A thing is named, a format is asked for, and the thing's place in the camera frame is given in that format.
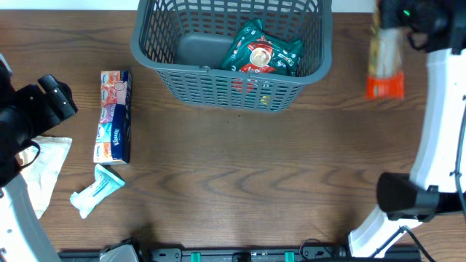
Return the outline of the red tan pasta packet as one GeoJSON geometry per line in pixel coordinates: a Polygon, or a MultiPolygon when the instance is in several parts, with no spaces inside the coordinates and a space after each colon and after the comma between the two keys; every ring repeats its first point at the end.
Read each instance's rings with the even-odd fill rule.
{"type": "Polygon", "coordinates": [[[404,72],[402,69],[402,30],[384,29],[382,16],[373,13],[371,43],[368,57],[367,97],[376,99],[403,99],[404,72]]]}

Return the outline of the grey plastic basket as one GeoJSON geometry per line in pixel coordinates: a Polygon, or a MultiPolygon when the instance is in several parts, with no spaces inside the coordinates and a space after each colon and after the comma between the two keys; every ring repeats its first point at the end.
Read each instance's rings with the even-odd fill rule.
{"type": "Polygon", "coordinates": [[[178,100],[279,112],[332,63],[330,0],[141,0],[131,50],[178,100]]]}

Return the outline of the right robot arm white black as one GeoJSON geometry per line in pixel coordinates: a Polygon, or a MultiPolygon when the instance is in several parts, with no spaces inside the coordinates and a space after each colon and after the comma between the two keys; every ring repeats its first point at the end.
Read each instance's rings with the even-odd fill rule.
{"type": "Polygon", "coordinates": [[[340,258],[404,261],[393,249],[404,235],[435,216],[465,211],[465,3],[378,1],[373,16],[367,96],[402,98],[401,43],[424,34],[416,46],[427,54],[427,102],[411,172],[384,172],[377,203],[348,236],[340,258]]]}

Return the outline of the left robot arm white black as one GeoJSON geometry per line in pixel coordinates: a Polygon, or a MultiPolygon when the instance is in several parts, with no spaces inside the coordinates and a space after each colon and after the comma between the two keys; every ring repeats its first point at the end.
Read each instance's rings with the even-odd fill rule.
{"type": "Polygon", "coordinates": [[[12,70],[1,57],[1,260],[59,261],[60,256],[33,210],[16,155],[40,148],[33,139],[77,111],[70,87],[47,74],[15,90],[12,70]]]}

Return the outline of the green Nescafe coffee bag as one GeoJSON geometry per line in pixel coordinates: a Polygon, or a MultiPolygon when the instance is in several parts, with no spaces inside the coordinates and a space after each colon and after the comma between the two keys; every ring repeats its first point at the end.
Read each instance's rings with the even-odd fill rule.
{"type": "Polygon", "coordinates": [[[249,20],[237,33],[220,68],[252,74],[295,76],[301,62],[304,43],[276,39],[263,31],[260,19],[249,20]]]}

